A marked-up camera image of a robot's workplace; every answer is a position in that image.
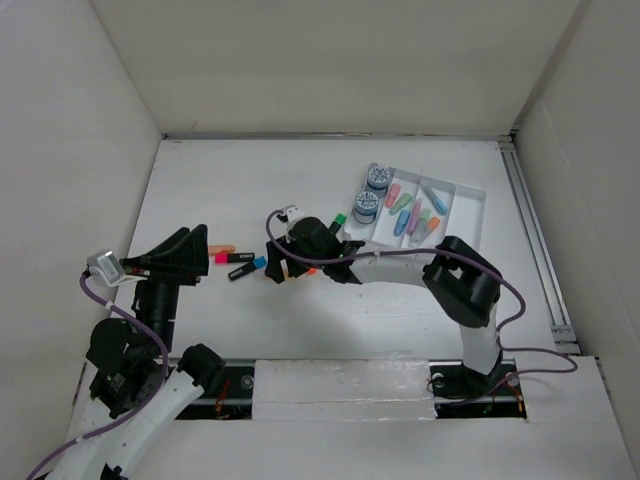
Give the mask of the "green cap black highlighter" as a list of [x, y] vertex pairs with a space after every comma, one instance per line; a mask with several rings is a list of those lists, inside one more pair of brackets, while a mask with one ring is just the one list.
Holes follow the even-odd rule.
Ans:
[[344, 215], [342, 213], [337, 214], [335, 216], [334, 220], [332, 221], [331, 225], [329, 226], [330, 233], [333, 234], [333, 235], [337, 235], [338, 232], [344, 226], [346, 220], [347, 220], [347, 216], [346, 215]]

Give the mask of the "blue patterned tape roll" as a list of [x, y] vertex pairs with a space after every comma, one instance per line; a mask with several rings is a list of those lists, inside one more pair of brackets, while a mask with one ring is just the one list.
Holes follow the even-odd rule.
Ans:
[[387, 167], [371, 164], [367, 170], [365, 186], [371, 191], [385, 191], [391, 181], [391, 173]]

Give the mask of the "blue eraser case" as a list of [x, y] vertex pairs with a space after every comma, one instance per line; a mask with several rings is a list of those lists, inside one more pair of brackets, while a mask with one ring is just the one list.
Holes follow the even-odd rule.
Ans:
[[398, 213], [393, 229], [393, 235], [395, 237], [401, 237], [404, 235], [404, 231], [409, 223], [410, 217], [411, 213], [406, 209], [403, 209]]

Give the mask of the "green eraser case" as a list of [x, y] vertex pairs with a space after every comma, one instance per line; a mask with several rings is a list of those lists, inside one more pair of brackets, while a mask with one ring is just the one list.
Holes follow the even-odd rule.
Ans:
[[396, 201], [394, 202], [394, 204], [389, 210], [389, 214], [390, 215], [398, 214], [401, 210], [403, 210], [405, 207], [410, 205], [412, 201], [413, 201], [413, 196], [411, 194], [403, 193], [396, 199]]

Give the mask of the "purple translucent marker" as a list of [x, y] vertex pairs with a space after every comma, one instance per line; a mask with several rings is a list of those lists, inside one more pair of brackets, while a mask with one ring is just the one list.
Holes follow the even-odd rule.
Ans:
[[420, 212], [421, 212], [421, 207], [422, 207], [422, 200], [417, 198], [414, 202], [412, 211], [411, 211], [411, 216], [407, 225], [407, 229], [406, 232], [411, 235], [415, 228], [416, 228], [416, 224], [418, 222], [418, 218], [420, 216]]

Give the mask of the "green cap clear marker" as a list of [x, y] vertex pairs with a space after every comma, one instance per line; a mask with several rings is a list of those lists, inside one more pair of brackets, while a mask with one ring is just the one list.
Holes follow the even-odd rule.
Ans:
[[412, 239], [414, 242], [421, 242], [427, 232], [427, 224], [431, 217], [431, 210], [428, 208], [422, 209], [420, 212], [420, 216], [418, 218], [418, 222], [416, 224], [416, 228], [412, 233]]

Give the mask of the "blue cap clear marker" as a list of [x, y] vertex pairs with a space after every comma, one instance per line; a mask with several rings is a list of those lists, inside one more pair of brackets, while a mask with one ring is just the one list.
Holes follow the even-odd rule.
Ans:
[[435, 209], [439, 212], [439, 214], [446, 215], [447, 206], [436, 194], [436, 192], [429, 186], [424, 186], [423, 190], [425, 192], [425, 195], [431, 200], [432, 204], [434, 205]]

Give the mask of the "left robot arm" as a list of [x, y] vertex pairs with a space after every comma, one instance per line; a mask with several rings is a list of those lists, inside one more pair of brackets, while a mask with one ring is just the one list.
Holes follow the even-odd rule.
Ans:
[[87, 361], [96, 369], [81, 432], [59, 453], [49, 479], [128, 479], [149, 447], [194, 400], [222, 387], [225, 362], [206, 345], [169, 353], [181, 288], [209, 272], [208, 229], [182, 227], [150, 251], [88, 258], [83, 292], [108, 318], [92, 330]]

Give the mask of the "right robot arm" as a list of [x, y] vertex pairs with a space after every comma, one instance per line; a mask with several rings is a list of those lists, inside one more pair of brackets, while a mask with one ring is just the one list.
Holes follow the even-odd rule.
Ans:
[[496, 324], [502, 276], [460, 238], [447, 236], [434, 249], [373, 249], [364, 241], [339, 239], [335, 226], [294, 205], [269, 214], [266, 231], [265, 274], [277, 284], [317, 269], [338, 284], [428, 290], [460, 330], [463, 356], [450, 396], [480, 396], [497, 384], [503, 358]]

